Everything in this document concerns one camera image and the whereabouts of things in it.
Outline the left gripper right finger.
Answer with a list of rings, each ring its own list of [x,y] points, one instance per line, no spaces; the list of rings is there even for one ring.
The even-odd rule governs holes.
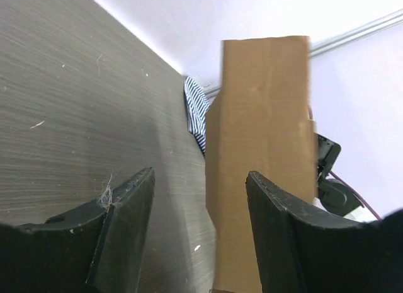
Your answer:
[[[263,292],[401,292],[402,212],[362,223],[326,212],[256,171],[247,202]]]

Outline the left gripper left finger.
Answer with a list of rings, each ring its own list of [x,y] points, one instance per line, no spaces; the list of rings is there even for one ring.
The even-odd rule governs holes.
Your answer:
[[[155,173],[43,224],[1,224],[2,292],[136,292]]]

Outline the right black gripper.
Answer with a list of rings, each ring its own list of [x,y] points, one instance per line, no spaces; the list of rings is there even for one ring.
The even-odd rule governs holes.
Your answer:
[[[317,190],[321,205],[332,214],[349,214],[359,207],[359,200],[341,180],[331,176],[341,146],[317,134]]]

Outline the brown cardboard box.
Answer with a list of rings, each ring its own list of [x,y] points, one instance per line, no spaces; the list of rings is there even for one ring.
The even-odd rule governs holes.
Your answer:
[[[316,193],[309,118],[309,38],[223,42],[222,87],[206,116],[206,208],[215,227],[214,292],[260,292],[246,193],[257,171],[311,202]]]

